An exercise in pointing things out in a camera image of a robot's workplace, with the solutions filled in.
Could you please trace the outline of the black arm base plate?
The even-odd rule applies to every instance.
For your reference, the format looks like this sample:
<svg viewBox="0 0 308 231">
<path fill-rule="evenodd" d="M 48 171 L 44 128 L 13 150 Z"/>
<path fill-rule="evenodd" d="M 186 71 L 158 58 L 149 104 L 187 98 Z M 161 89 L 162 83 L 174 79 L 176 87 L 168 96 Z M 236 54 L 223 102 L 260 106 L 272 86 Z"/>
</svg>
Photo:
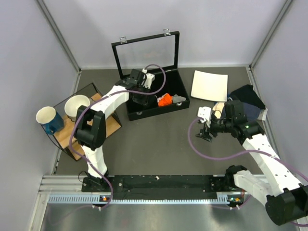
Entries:
<svg viewBox="0 0 308 231">
<path fill-rule="evenodd" d="M 213 199 L 230 192 L 224 176 L 213 175 L 115 175 L 107 178 L 113 199 Z"/>
</svg>

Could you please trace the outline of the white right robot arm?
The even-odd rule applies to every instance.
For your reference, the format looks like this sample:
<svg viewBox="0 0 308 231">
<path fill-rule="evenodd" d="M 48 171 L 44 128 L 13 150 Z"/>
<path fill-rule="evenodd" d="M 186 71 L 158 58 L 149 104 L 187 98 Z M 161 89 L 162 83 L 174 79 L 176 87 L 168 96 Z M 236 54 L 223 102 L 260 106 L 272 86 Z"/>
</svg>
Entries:
<svg viewBox="0 0 308 231">
<path fill-rule="evenodd" d="M 196 136 L 212 141 L 219 133 L 231 134 L 244 150 L 227 159 L 250 154 L 266 178 L 262 181 L 243 166 L 231 166 L 225 173 L 225 186 L 232 191 L 240 188 L 248 192 L 278 226 L 307 217 L 308 187 L 279 158 L 264 129 L 257 121 L 248 120 L 244 104 L 239 100 L 225 102 L 224 110 L 225 115 L 216 117 L 212 108 L 199 107 L 196 121 L 203 128 Z"/>
</svg>

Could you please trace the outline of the black underwear beige waistband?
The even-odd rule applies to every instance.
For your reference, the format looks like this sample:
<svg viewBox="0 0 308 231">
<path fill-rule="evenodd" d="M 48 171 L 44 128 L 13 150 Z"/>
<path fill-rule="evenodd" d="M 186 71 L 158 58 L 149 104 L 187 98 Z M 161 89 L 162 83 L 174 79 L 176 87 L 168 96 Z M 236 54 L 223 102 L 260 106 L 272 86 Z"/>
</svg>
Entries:
<svg viewBox="0 0 308 231">
<path fill-rule="evenodd" d="M 156 95 L 149 95 L 147 98 L 147 105 L 146 107 L 151 108 L 151 107 L 157 107 L 158 102 L 157 102 L 157 96 Z"/>
</svg>

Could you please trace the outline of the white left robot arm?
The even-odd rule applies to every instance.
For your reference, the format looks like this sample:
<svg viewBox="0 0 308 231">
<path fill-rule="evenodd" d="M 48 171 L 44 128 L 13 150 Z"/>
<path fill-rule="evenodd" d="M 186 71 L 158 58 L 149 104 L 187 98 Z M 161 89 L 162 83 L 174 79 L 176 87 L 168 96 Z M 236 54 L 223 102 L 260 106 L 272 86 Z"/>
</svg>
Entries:
<svg viewBox="0 0 308 231">
<path fill-rule="evenodd" d="M 85 106 L 77 111 L 78 122 L 74 138 L 85 153 L 88 173 L 93 176 L 92 185 L 99 191 L 109 186 L 109 179 L 105 176 L 107 166 L 103 157 L 103 143 L 106 139 L 106 119 L 118 106 L 132 100 L 140 106 L 150 104 L 151 85 L 155 75 L 146 69 L 132 69 L 130 75 L 114 84 L 111 90 L 103 96 L 104 100 L 96 101 L 85 113 Z"/>
</svg>

